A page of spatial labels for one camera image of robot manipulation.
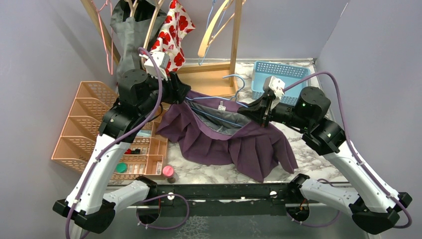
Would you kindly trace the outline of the purple cloth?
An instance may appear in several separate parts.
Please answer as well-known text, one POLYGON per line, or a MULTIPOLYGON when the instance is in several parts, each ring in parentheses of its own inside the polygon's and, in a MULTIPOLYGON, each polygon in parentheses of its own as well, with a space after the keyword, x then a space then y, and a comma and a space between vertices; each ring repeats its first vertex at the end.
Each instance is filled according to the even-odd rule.
MULTIPOLYGON (((195 91, 187 94, 190 98, 204 96, 207 95, 195 91)), ((156 131, 178 143, 185 159, 204 165, 233 164, 239 173, 259 182, 277 166, 290 174, 298 169, 287 137, 274 125, 261 127, 251 120, 234 135, 221 134, 207 127, 189 107, 188 101, 171 105, 156 131)), ((233 113, 241 107, 233 101, 220 99, 190 102, 233 113)))

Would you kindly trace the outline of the red poppy print cloth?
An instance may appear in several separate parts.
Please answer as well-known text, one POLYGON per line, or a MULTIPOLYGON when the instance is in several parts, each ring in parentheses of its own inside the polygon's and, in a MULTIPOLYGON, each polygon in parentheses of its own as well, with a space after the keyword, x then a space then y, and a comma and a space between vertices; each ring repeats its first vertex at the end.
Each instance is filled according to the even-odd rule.
POLYGON ((169 56, 169 62, 166 67, 167 73, 171 71, 176 72, 185 63, 182 40, 195 28, 183 6, 177 0, 171 1, 157 40, 150 50, 150 53, 160 51, 169 56))

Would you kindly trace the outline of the grey skirt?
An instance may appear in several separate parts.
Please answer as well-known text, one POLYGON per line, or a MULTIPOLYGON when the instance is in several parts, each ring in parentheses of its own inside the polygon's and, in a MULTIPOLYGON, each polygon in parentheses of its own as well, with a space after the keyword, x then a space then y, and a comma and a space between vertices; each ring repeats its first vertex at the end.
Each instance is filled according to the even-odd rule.
MULTIPOLYGON (((110 26, 117 34, 122 46, 122 53, 120 54, 120 61, 116 70, 118 81, 123 78, 125 72, 141 68, 141 58, 139 57, 138 48, 144 45, 151 14, 154 11, 153 7, 151 14, 147 15, 147 10, 141 9, 143 3, 145 3, 144 0, 138 1, 138 6, 133 17, 129 17, 130 9, 128 3, 124 0, 118 1, 112 11, 110 26)), ((158 29, 153 34, 147 50, 151 50, 151 47, 155 43, 166 16, 167 13, 164 12, 164 17, 161 18, 163 22, 159 22, 159 19, 156 20, 158 29)))

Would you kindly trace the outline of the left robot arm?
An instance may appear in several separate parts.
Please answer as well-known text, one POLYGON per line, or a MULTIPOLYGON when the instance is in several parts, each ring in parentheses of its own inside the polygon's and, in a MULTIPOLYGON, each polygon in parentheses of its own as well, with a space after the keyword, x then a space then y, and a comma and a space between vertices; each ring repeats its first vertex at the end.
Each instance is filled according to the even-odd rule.
POLYGON ((191 87, 177 73, 157 79, 144 70, 133 69, 119 81, 119 96, 104 114, 92 155, 81 178, 67 198, 58 200, 53 210, 84 229, 103 233, 115 215, 128 206, 156 200, 156 183, 139 176, 129 185, 107 193, 108 181, 137 133, 155 116, 162 103, 181 104, 191 87))

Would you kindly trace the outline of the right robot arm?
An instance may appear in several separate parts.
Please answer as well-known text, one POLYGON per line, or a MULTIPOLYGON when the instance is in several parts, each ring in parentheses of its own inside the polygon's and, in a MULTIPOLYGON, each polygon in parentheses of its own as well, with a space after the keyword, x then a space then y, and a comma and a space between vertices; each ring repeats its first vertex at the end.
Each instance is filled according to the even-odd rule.
POLYGON ((318 155, 335 166, 354 187, 347 192, 298 174, 288 185, 287 196, 295 203, 314 200, 349 215, 369 234, 380 234, 397 227, 399 212, 412 202, 406 192, 389 188, 362 159, 344 129, 329 120, 330 99, 317 87, 301 90, 294 106, 279 102, 272 90, 256 101, 240 107, 238 113, 263 127, 282 123, 302 134, 302 139, 318 155))

